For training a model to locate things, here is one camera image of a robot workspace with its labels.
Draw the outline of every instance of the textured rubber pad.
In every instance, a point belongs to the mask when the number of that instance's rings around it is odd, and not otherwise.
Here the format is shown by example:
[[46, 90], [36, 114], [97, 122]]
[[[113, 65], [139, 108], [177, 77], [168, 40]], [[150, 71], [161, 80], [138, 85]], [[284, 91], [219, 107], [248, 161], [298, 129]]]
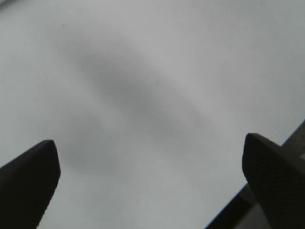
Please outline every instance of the textured rubber pad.
[[259, 134], [248, 134], [243, 172], [273, 229], [305, 229], [305, 161]]
[[37, 228], [60, 173], [52, 140], [40, 142], [0, 168], [0, 229]]

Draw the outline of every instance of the white surface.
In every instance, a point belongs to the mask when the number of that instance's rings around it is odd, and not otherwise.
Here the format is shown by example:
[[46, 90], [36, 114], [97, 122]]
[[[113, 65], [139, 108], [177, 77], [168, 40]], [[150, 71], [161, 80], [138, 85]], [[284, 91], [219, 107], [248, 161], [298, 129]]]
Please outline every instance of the white surface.
[[244, 137], [303, 121], [305, 3], [16, 0], [0, 7], [0, 152], [54, 139], [39, 228], [204, 228]]

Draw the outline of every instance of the gray background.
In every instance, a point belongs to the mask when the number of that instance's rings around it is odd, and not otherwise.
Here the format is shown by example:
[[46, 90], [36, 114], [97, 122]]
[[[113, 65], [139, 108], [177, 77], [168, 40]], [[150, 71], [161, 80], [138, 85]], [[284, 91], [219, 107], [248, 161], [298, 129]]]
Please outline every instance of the gray background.
[[40, 229], [201, 229], [246, 183], [244, 137], [303, 121], [305, 2], [0, 5], [0, 159], [54, 139]]

